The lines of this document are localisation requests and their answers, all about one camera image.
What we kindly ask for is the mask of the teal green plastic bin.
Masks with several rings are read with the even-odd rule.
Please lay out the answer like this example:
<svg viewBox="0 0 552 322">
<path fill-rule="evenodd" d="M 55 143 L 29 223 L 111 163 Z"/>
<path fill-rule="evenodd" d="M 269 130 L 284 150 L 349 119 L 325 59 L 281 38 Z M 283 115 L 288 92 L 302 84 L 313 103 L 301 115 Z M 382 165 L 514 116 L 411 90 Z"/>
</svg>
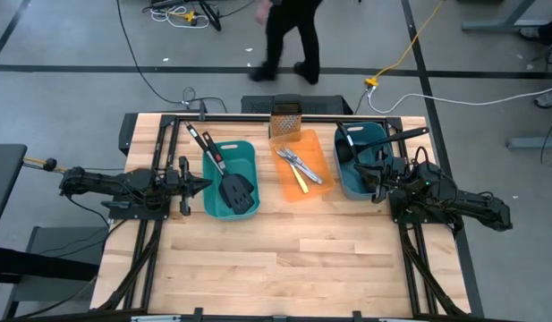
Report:
<svg viewBox="0 0 552 322">
<path fill-rule="evenodd" d="M 227 172 L 242 175 L 253 186 L 250 195 L 254 204 L 246 213 L 236 215 L 220 196 L 220 173 L 212 164 L 210 158 L 203 153 L 202 175 L 205 179 L 212 181 L 212 184 L 203 191 L 205 211 L 209 216 L 222 221 L 239 221 L 252 218 L 257 213 L 260 205 L 255 148 L 246 140 L 221 141 L 217 142 L 216 145 L 225 161 Z"/>
</svg>

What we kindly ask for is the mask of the black plastic ladle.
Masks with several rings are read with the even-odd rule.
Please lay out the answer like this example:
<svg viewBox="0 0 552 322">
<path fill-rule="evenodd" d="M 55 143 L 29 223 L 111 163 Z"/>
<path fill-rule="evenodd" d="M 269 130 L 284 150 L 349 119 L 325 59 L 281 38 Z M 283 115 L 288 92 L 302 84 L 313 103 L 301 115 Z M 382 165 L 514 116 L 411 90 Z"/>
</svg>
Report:
<svg viewBox="0 0 552 322">
<path fill-rule="evenodd" d="M 335 150 L 339 162 L 343 164 L 353 160 L 355 163 L 359 163 L 360 159 L 351 135 L 342 122 L 337 121 L 336 126 L 343 135 L 341 139 L 335 141 Z"/>
</svg>

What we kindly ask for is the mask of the orange transparent plastic tray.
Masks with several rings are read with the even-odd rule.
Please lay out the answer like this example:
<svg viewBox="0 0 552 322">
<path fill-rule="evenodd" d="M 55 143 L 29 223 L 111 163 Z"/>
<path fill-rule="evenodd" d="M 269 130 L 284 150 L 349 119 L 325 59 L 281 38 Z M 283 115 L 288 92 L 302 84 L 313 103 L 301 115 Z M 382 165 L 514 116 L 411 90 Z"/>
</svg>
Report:
<svg viewBox="0 0 552 322">
<path fill-rule="evenodd" d="M 314 198 L 331 191 L 335 187 L 334 177 L 327 164 L 318 135 L 314 130 L 303 130 L 271 138 L 269 146 L 286 201 L 296 202 Z M 309 192 L 304 194 L 293 175 L 290 165 L 276 153 L 277 150 L 283 149 L 283 147 L 288 147 L 295 152 L 311 170 L 323 179 L 324 183 L 319 185 L 313 182 L 298 169 L 299 174 L 309 188 Z"/>
</svg>

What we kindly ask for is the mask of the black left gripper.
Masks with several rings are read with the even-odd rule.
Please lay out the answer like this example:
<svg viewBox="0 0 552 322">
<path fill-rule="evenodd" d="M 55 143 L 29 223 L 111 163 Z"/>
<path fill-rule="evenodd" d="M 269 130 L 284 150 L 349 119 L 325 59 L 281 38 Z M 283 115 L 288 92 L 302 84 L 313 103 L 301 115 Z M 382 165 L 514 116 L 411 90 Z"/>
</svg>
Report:
<svg viewBox="0 0 552 322">
<path fill-rule="evenodd" d="M 180 196 L 180 212 L 183 216 L 191 214 L 188 198 L 196 196 L 206 189 L 212 181 L 200 177 L 192 177 L 191 183 L 186 178 L 189 174 L 189 163 L 186 157 L 179 157 L 180 171 L 172 167 L 166 169 L 166 195 L 168 197 Z"/>
</svg>

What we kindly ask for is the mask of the black slotted spatula red mark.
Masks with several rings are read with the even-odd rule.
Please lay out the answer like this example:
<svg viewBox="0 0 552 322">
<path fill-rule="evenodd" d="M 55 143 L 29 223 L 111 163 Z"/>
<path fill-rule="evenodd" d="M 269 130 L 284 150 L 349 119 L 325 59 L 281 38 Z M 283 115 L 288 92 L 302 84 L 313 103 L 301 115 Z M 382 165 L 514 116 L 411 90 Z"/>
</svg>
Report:
<svg viewBox="0 0 552 322">
<path fill-rule="evenodd" d="M 209 151 L 211 152 L 216 164 L 219 166 L 219 168 L 221 169 L 222 171 L 222 176 L 224 178 L 226 177 L 230 177 L 232 176 L 234 179 L 237 178 L 242 186 L 246 189 L 246 191 L 248 193 L 251 193 L 254 191 L 254 186 L 250 183 L 250 181 L 245 178 L 243 175 L 241 174 L 230 174 L 227 170 L 227 167 L 225 165 L 225 161 L 224 161 L 224 158 L 222 157 L 220 151 L 219 151 L 219 147 L 217 146 L 217 144 L 212 140 L 210 134 L 205 131 L 203 133 L 203 139 L 204 141 L 207 143 L 208 145 L 208 149 Z"/>
</svg>

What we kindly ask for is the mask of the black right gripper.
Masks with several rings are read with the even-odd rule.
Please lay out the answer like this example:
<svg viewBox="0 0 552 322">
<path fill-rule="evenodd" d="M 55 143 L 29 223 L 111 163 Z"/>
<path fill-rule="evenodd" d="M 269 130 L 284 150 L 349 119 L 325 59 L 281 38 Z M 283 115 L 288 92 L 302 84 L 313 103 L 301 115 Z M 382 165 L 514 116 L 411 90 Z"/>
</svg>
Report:
<svg viewBox="0 0 552 322">
<path fill-rule="evenodd" d="M 380 203 L 387 193 L 395 189 L 406 175 L 407 159 L 393 157 L 388 160 L 379 160 L 374 165 L 357 163 L 354 169 L 362 177 L 362 185 L 366 192 L 375 192 L 373 203 Z"/>
</svg>

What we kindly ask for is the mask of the black plastic serving spoon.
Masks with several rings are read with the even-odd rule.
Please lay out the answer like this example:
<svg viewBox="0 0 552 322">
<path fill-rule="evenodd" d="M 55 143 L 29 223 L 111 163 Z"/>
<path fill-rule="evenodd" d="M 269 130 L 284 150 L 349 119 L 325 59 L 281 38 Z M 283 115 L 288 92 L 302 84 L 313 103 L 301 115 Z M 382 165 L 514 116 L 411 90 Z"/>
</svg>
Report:
<svg viewBox="0 0 552 322">
<path fill-rule="evenodd" d="M 384 144 L 387 144 L 387 143 L 390 143 L 390 142 L 395 142 L 395 141 L 400 141 L 400 140 L 408 140 L 408 139 L 415 138 L 415 137 L 418 137 L 420 135 L 428 134 L 428 133 L 429 133 L 429 127 L 422 127 L 422 128 L 412 129 L 412 130 L 409 130 L 409 131 L 401 131 L 401 132 L 395 133 L 395 134 L 393 134 L 389 137 L 385 137 L 385 138 L 382 138 L 382 139 L 379 139 L 379 140 L 375 140 L 375 141 L 372 141 L 371 143 L 367 143 L 367 144 L 364 144 L 364 145 L 355 145 L 354 146 L 355 154 L 354 154 L 353 158 L 357 163 L 359 163 L 360 162 L 359 154 L 362 151 L 366 150 L 366 149 L 373 148 L 373 147 L 376 147 L 376 146 L 381 146 L 381 145 L 384 145 Z"/>
</svg>

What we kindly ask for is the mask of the black box behind table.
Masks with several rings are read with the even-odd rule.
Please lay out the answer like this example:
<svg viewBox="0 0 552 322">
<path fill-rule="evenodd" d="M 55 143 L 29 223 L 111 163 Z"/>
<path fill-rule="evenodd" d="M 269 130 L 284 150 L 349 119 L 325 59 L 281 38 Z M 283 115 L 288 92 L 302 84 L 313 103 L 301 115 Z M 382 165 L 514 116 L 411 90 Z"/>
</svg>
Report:
<svg viewBox="0 0 552 322">
<path fill-rule="evenodd" d="M 343 96 L 303 96 L 280 94 L 273 96 L 243 96 L 243 114 L 270 114 L 273 106 L 282 104 L 299 105 L 303 114 L 352 115 L 353 110 Z"/>
</svg>

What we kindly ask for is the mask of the blue-grey plastic bin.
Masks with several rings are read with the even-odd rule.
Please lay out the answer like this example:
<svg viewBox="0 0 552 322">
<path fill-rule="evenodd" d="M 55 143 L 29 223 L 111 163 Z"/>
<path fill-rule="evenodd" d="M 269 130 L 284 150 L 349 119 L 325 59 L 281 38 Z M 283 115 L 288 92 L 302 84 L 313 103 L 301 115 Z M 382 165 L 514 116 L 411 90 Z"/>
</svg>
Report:
<svg viewBox="0 0 552 322">
<path fill-rule="evenodd" d="M 351 135 L 355 145 L 364 145 L 387 137 L 386 130 L 380 123 L 348 123 L 345 124 L 344 127 Z M 338 129 L 336 129 L 335 141 L 341 139 L 342 137 L 343 135 Z M 359 159 L 363 164 L 372 165 L 377 161 L 379 151 L 382 152 L 384 160 L 393 158 L 391 144 L 387 143 L 382 146 L 376 146 L 362 151 L 359 154 Z M 335 163 L 338 168 L 341 188 L 346 198 L 351 200 L 372 199 L 375 192 L 366 192 L 362 185 L 359 173 L 353 167 L 355 164 L 353 160 L 343 164 L 340 163 L 335 150 Z"/>
</svg>

